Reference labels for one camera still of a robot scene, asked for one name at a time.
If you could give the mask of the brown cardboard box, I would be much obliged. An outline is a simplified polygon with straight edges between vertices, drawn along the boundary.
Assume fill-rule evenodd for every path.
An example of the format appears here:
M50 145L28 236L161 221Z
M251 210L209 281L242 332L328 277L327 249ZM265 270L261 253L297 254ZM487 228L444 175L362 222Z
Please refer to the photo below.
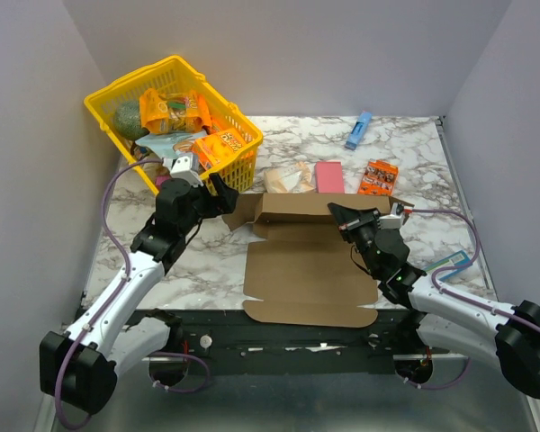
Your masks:
M224 216L230 230L250 225L242 306L261 323L359 329L378 312L376 281L354 264L328 205L390 213L392 196L356 193L243 193Z

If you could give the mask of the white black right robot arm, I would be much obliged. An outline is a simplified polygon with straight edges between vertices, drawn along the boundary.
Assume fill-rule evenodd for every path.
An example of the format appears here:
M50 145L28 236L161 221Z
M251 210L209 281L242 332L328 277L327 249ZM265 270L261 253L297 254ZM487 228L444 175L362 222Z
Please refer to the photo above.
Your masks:
M328 209L342 239L360 255L359 269L371 276L390 302L414 311L418 321L396 330L398 346L409 353L439 347L489 363L515 389L540 400L540 306L487 301L439 280L408 261L401 227L415 208L394 204L390 214L351 209L331 202Z

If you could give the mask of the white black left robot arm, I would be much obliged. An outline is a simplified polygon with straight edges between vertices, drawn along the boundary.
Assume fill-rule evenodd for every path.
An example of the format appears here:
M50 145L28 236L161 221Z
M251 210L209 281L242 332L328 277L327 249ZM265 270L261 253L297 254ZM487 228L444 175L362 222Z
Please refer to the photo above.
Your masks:
M143 358L174 354L181 333L174 318L153 312L133 330L123 327L146 294L184 253L189 233L206 219L231 214L239 192L221 176L209 176L213 189L190 173L165 181L155 210L123 250L124 263L97 301L63 333L49 332L40 342L40 388L53 396L56 412L70 404L89 415L112 397L118 379Z

